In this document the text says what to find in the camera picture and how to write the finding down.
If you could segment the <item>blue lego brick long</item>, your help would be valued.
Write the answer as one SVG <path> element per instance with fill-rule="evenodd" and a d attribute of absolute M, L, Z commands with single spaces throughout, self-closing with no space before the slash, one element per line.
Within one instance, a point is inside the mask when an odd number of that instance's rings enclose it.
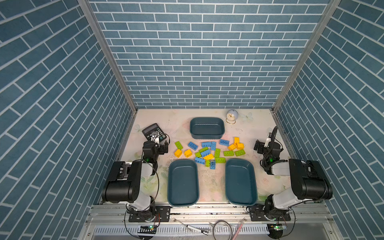
<path fill-rule="evenodd" d="M 211 142 L 202 142 L 202 148 L 210 148 L 212 145 Z"/>

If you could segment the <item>green lego plate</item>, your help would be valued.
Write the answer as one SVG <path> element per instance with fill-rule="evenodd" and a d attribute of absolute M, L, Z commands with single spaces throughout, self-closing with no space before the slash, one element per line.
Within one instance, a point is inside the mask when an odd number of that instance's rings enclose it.
<path fill-rule="evenodd" d="M 215 162 L 216 163 L 226 163 L 226 159 L 225 158 L 215 158 Z"/>
<path fill-rule="evenodd" d="M 235 153 L 233 151 L 224 151 L 223 154 L 224 154 L 225 157 L 229 157 L 229 156 L 234 156 L 235 155 Z"/>
<path fill-rule="evenodd" d="M 245 155 L 246 154 L 246 152 L 244 151 L 244 150 L 238 150 L 238 151 L 235 151 L 235 155 L 237 156 L 237 157 L 239 157 L 239 156 L 243 156 L 243 155 Z"/>
<path fill-rule="evenodd" d="M 214 154 L 215 159 L 220 158 L 220 153 L 221 153 L 220 149 L 215 149 L 215 154 Z"/>
<path fill-rule="evenodd" d="M 175 145 L 176 145 L 177 149 L 179 149 L 179 150 L 183 149 L 183 146 L 180 142 L 175 142 Z"/>

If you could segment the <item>green lego brick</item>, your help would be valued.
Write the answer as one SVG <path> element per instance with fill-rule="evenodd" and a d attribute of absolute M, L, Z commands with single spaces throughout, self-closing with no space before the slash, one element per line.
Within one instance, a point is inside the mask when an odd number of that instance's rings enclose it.
<path fill-rule="evenodd" d="M 209 147 L 202 148 L 199 150 L 199 153 L 202 153 L 202 152 L 207 151 L 207 150 L 210 150 Z"/>

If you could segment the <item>yellow lego cube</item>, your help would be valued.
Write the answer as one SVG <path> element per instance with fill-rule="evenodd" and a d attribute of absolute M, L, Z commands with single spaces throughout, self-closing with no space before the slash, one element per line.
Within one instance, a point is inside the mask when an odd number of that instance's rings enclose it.
<path fill-rule="evenodd" d="M 186 157 L 186 158 L 189 158 L 189 157 L 191 157 L 193 155 L 193 152 L 191 151 L 191 150 L 186 150 L 186 151 L 184 151 L 184 156 Z"/>
<path fill-rule="evenodd" d="M 181 155 L 182 155 L 183 151 L 180 150 L 180 149 L 177 149 L 175 152 L 174 152 L 174 155 L 175 157 L 179 158 Z"/>

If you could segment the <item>yellow small lego brick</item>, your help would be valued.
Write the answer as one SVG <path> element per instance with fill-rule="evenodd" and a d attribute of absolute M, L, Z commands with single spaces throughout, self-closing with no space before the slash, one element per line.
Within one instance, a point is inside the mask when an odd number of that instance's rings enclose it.
<path fill-rule="evenodd" d="M 204 159 L 208 160 L 208 161 L 212 160 L 213 158 L 214 158 L 213 154 L 209 154 L 209 155 L 204 156 Z"/>

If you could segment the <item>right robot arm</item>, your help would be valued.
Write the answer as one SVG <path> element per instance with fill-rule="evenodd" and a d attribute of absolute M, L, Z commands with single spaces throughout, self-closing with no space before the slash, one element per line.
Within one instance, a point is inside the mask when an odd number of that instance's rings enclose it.
<path fill-rule="evenodd" d="M 299 204 L 329 200 L 333 196 L 332 186 L 317 161 L 298 159 L 283 160 L 280 153 L 284 150 L 276 140 L 278 127 L 274 127 L 266 141 L 256 141 L 254 150 L 263 155 L 260 166 L 273 176 L 288 176 L 291 186 L 279 194 L 269 195 L 263 206 L 258 205 L 256 213 L 261 213 L 272 221 L 283 217 L 288 211 Z"/>

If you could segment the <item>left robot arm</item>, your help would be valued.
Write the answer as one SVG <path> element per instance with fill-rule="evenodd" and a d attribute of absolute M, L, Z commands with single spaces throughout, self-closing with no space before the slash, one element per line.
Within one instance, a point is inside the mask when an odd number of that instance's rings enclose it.
<path fill-rule="evenodd" d="M 127 202 L 127 210 L 138 217 L 156 216 L 155 197 L 140 190 L 141 179 L 146 176 L 158 177 L 158 157 L 168 152 L 169 143 L 164 145 L 153 141 L 143 144 L 141 159 L 131 163 L 114 162 L 102 190 L 102 201 L 110 203 Z"/>

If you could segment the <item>back teal container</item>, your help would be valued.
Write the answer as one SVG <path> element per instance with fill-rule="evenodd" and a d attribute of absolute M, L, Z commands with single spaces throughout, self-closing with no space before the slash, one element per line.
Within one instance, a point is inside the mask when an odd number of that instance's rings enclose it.
<path fill-rule="evenodd" d="M 215 117 L 197 117 L 190 121 L 190 133 L 197 140 L 217 140 L 225 133 L 224 121 Z"/>

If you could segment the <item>blue lego plate upside-down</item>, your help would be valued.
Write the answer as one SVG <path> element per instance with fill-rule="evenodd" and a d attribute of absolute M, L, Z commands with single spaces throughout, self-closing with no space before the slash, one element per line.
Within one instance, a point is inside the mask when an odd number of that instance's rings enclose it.
<path fill-rule="evenodd" d="M 220 139 L 220 140 L 219 140 L 219 144 L 228 147 L 228 146 L 230 145 L 230 141 Z"/>

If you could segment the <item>black calculator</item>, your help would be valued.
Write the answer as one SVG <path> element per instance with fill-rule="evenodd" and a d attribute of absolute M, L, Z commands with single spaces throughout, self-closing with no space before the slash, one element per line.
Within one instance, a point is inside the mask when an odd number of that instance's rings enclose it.
<path fill-rule="evenodd" d="M 158 124 L 152 124 L 142 130 L 143 135 L 148 141 L 161 143 L 167 139 L 167 135 L 160 129 Z"/>

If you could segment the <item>yellow lego plate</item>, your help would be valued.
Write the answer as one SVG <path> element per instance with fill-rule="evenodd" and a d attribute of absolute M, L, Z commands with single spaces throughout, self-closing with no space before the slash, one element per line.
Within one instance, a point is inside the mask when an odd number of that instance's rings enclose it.
<path fill-rule="evenodd" d="M 237 148 L 237 144 L 236 143 L 228 146 L 229 151 L 233 151 L 236 148 Z"/>

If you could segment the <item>left teal container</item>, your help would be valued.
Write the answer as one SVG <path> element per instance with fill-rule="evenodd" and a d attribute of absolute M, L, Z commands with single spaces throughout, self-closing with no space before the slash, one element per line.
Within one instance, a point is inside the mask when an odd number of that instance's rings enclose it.
<path fill-rule="evenodd" d="M 193 160 L 176 160 L 169 166 L 168 202 L 173 207 L 194 205 L 200 196 L 198 166 Z"/>

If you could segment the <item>right teal container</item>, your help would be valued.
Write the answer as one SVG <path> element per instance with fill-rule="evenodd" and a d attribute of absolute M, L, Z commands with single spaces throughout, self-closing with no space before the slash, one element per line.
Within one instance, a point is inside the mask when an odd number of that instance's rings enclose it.
<path fill-rule="evenodd" d="M 253 206 L 258 201 L 255 170 L 243 159 L 229 159 L 225 166 L 225 191 L 233 205 Z"/>

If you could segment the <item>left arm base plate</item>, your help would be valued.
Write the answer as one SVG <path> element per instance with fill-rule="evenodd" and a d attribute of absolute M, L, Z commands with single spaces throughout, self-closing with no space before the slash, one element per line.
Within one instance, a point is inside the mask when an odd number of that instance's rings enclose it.
<path fill-rule="evenodd" d="M 170 206 L 151 206 L 146 211 L 135 211 L 133 208 L 128 208 L 129 223 L 144 223 L 144 222 L 169 222 Z"/>

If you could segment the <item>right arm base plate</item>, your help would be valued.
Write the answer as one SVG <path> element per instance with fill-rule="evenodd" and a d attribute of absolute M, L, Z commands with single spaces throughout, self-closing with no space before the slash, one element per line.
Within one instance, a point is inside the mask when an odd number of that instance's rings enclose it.
<path fill-rule="evenodd" d="M 246 211 L 250 215 L 252 222 L 288 222 L 291 220 L 288 210 L 269 209 L 269 207 L 265 207 L 265 205 L 262 204 L 246 207 Z"/>

